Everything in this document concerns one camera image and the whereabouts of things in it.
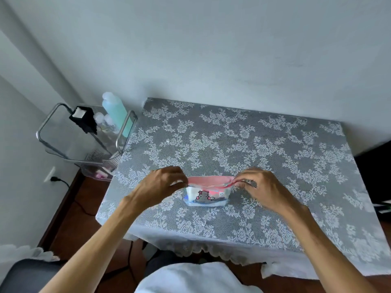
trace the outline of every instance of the gray tabletop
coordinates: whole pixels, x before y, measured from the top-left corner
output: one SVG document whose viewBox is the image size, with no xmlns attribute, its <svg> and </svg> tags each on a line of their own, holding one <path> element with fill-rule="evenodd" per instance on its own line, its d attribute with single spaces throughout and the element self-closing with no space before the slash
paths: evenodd
<svg viewBox="0 0 391 293">
<path fill-rule="evenodd" d="M 187 176 L 271 170 L 350 260 L 390 271 L 391 252 L 340 123 L 149 98 L 97 218 L 103 222 L 150 170 L 178 165 Z M 225 207 L 188 207 L 184 191 L 133 226 L 222 243 L 301 252 L 285 222 L 244 190 Z"/>
</svg>

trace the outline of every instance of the pink zipper pouch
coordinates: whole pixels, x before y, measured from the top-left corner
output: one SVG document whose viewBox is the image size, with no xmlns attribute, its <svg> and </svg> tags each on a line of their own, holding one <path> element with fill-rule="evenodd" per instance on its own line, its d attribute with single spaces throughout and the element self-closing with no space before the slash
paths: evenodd
<svg viewBox="0 0 391 293">
<path fill-rule="evenodd" d="M 189 206 L 222 207 L 228 202 L 235 177 L 199 176 L 188 177 L 189 186 L 184 200 Z"/>
</svg>

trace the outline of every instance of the white floral lace tablecloth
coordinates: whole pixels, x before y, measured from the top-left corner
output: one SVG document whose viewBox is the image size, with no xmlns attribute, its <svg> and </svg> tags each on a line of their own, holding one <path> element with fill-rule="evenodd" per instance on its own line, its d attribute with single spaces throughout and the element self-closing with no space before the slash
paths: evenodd
<svg viewBox="0 0 391 293">
<path fill-rule="evenodd" d="M 103 224 L 152 169 L 178 165 L 187 176 L 271 170 L 365 275 L 391 273 L 391 251 L 340 123 L 149 98 L 96 215 Z M 144 211 L 126 238 L 160 249 L 213 256 L 263 275 L 316 278 L 291 229 L 236 189 L 225 207 L 188 207 L 185 190 Z"/>
</svg>

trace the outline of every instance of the wooden floor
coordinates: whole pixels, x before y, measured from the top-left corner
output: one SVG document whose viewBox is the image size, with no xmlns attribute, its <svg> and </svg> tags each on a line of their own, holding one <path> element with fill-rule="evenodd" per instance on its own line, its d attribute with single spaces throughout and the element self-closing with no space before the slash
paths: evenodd
<svg viewBox="0 0 391 293">
<path fill-rule="evenodd" d="M 88 213 L 96 214 L 108 185 L 107 182 L 86 178 L 76 196 L 76 200 Z M 99 227 L 100 224 L 96 222 L 95 217 L 84 214 L 81 208 L 73 203 L 51 245 L 51 251 L 61 259 L 70 259 Z M 382 223 L 382 227 L 388 242 L 391 243 L 391 223 Z M 139 240 L 134 242 L 130 261 L 137 282 L 142 280 L 145 269 L 145 259 L 141 252 L 141 245 L 142 242 Z M 123 239 L 109 264 L 107 272 L 127 265 L 129 248 L 130 241 Z M 265 293 L 324 292 L 319 281 L 278 276 L 262 279 L 260 274 L 261 264 L 240 266 L 227 262 L 227 265 L 244 285 L 258 286 Z M 391 276 L 375 276 L 368 279 L 379 292 L 391 292 Z M 133 292 L 135 288 L 136 284 L 127 270 L 102 283 L 97 292 L 129 293 Z"/>
</svg>

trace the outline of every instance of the person's left hand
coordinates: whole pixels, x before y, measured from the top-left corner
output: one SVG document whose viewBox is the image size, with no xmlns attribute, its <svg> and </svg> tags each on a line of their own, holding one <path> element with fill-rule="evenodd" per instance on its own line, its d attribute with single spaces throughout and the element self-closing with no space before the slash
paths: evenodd
<svg viewBox="0 0 391 293">
<path fill-rule="evenodd" d="M 161 203 L 175 191 L 187 187 L 188 180 L 178 166 L 168 166 L 151 171 L 128 197 L 139 211 Z"/>
</svg>

